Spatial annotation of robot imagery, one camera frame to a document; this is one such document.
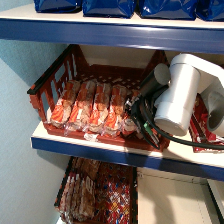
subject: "food packaging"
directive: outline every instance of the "food packaging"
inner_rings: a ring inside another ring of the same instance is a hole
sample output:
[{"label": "food packaging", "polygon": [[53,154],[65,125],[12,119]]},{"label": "food packaging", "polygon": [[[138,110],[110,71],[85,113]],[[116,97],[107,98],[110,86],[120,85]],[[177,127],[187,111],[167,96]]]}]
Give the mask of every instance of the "food packaging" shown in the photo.
[{"label": "food packaging", "polygon": [[97,83],[93,111],[90,116],[88,130],[95,133],[102,133],[103,124],[108,116],[112,87],[107,83]]},{"label": "food packaging", "polygon": [[[217,136],[216,134],[210,132],[207,128],[207,119],[208,119],[208,111],[205,107],[205,104],[198,94],[196,97],[194,109],[193,109],[193,116],[190,121],[190,134],[193,142],[197,143],[212,143],[216,145],[224,145],[224,139]],[[193,147],[194,152],[214,152],[220,151],[215,149],[209,148],[200,148],[200,147]]]},{"label": "food packaging", "polygon": [[127,93],[128,91],[126,87],[121,85],[113,86],[109,115],[104,125],[103,135],[116,137],[120,134]]},{"label": "food packaging", "polygon": [[83,0],[84,16],[130,18],[137,0]]},{"label": "food packaging", "polygon": [[205,21],[224,21],[224,0],[199,0],[197,16]]},{"label": "food packaging", "polygon": [[66,83],[65,89],[55,105],[50,118],[52,125],[57,128],[62,128],[68,121],[72,111],[72,105],[75,102],[79,88],[80,82],[78,81],[71,80]]},{"label": "food packaging", "polygon": [[95,183],[86,176],[83,180],[79,214],[92,219],[95,211]]},{"label": "food packaging", "polygon": [[143,18],[195,20],[198,0],[139,0]]},{"label": "food packaging", "polygon": [[46,13],[72,12],[82,6],[81,0],[34,0],[34,3],[37,12]]},{"label": "food packaging", "polygon": [[95,181],[100,163],[101,162],[97,160],[85,159],[81,166],[81,170],[88,175],[91,180]]},{"label": "food packaging", "polygon": [[96,82],[93,80],[82,83],[78,97],[73,106],[71,116],[66,125],[67,131],[81,131],[89,123],[93,108],[93,98],[96,91]]}]

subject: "white wall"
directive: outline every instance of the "white wall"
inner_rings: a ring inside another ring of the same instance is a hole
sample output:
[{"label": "white wall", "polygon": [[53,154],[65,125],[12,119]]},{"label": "white wall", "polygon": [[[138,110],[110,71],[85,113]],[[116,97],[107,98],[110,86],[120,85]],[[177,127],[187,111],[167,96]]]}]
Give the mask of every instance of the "white wall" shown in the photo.
[{"label": "white wall", "polygon": [[34,150],[40,119],[26,91],[64,45],[0,40],[0,223],[55,224],[68,156]]}]

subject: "wrapped snack bar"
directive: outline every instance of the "wrapped snack bar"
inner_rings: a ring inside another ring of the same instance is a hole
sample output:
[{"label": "wrapped snack bar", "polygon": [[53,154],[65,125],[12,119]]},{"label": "wrapped snack bar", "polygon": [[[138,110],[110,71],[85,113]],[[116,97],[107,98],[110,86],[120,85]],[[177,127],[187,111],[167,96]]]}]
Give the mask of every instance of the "wrapped snack bar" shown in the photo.
[{"label": "wrapped snack bar", "polygon": [[[138,90],[132,90],[131,102],[134,102],[135,98],[139,95]],[[122,121],[121,132],[126,137],[137,130],[137,126],[132,121],[130,116],[125,112],[124,119]]]},{"label": "wrapped snack bar", "polygon": [[100,161],[85,159],[82,164],[81,170],[82,172],[87,174],[91,180],[95,181],[99,166]]},{"label": "wrapped snack bar", "polygon": [[57,128],[62,128],[63,125],[68,121],[72,105],[75,102],[76,95],[80,89],[80,82],[68,81],[65,85],[65,89],[62,92],[57,104],[55,105],[54,111],[51,115],[51,124]]},{"label": "wrapped snack bar", "polygon": [[79,214],[92,219],[95,211],[95,184],[86,176],[83,180]]},{"label": "wrapped snack bar", "polygon": [[124,116],[124,103],[127,92],[127,88],[124,86],[113,86],[109,115],[104,125],[103,134],[110,135],[112,137],[119,135],[121,122]]},{"label": "wrapped snack bar", "polygon": [[93,111],[88,125],[88,129],[92,132],[101,133],[103,130],[103,124],[108,116],[111,89],[110,84],[97,83]]},{"label": "wrapped snack bar", "polygon": [[66,131],[81,131],[89,123],[95,91],[96,82],[94,80],[82,83],[66,126]]}]

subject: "crate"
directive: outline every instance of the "crate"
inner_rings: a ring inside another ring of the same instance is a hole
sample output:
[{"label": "crate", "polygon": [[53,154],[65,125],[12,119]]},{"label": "crate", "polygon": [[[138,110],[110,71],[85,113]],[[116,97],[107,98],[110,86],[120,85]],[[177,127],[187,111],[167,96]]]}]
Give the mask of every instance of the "crate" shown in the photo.
[{"label": "crate", "polygon": [[[168,64],[164,51],[156,50],[150,62],[145,69],[118,67],[110,65],[89,65],[83,55],[83,52],[78,45],[70,45],[59,56],[59,58],[51,65],[50,68],[32,85],[28,90],[30,102],[34,109],[37,109],[39,116],[46,128],[48,134],[64,136],[64,129],[58,129],[47,122],[46,112],[44,110],[44,103],[42,95],[46,95],[48,106],[53,112],[55,102],[53,99],[53,86],[57,93],[57,98],[60,97],[65,83],[70,79],[86,81],[90,79],[97,79],[102,83],[111,83],[112,85],[120,84],[127,88],[139,89],[140,83],[144,78],[154,69],[159,63]],[[64,73],[57,80],[59,70],[64,67]],[[67,137],[84,140],[84,133],[73,131]],[[135,134],[128,137],[118,136],[116,138],[98,136],[99,142],[106,144],[113,144],[118,146],[137,148],[148,151],[160,151],[169,146],[169,140],[160,136],[160,150],[153,148],[145,140],[138,139]]]},{"label": "crate", "polygon": [[[82,173],[81,170],[72,170],[72,163],[75,159],[78,158],[70,158],[55,200],[54,206],[58,212],[60,212],[60,203],[68,177],[72,176],[73,172],[79,173],[79,175]],[[83,222],[74,219],[73,224],[137,223],[137,169],[135,167],[102,162],[96,176],[95,186],[94,217]],[[61,218],[62,220],[66,219],[63,212]]]}]

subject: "white shelf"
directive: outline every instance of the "white shelf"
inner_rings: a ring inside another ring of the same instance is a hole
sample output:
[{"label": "white shelf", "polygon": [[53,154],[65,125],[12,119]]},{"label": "white shelf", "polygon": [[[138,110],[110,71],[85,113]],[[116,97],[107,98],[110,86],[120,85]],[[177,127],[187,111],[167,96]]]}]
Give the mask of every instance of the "white shelf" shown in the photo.
[{"label": "white shelf", "polygon": [[219,223],[207,185],[143,172],[138,177],[138,223],[149,220],[151,224]]},{"label": "white shelf", "polygon": [[37,13],[34,4],[0,12],[0,39],[224,53],[224,23]]},{"label": "white shelf", "polygon": [[224,183],[215,180],[208,180],[208,183],[224,219]]},{"label": "white shelf", "polygon": [[123,18],[97,18],[83,17],[83,12],[78,13],[37,13],[34,4],[21,6],[0,12],[2,19],[18,20],[36,20],[36,21],[58,21],[58,22],[81,22],[81,23],[105,23],[105,24],[129,24],[129,25],[146,25],[146,26],[168,26],[168,27],[191,27],[191,28],[208,28],[223,29],[223,22],[205,22],[201,19],[195,21],[185,20],[158,20],[158,19],[141,19],[136,13],[131,19]]},{"label": "white shelf", "polygon": [[[189,134],[184,137],[190,140]],[[163,153],[49,135],[42,122],[31,137],[35,149],[102,161],[146,167],[208,179],[224,180],[224,153],[193,153],[171,142]]]}]

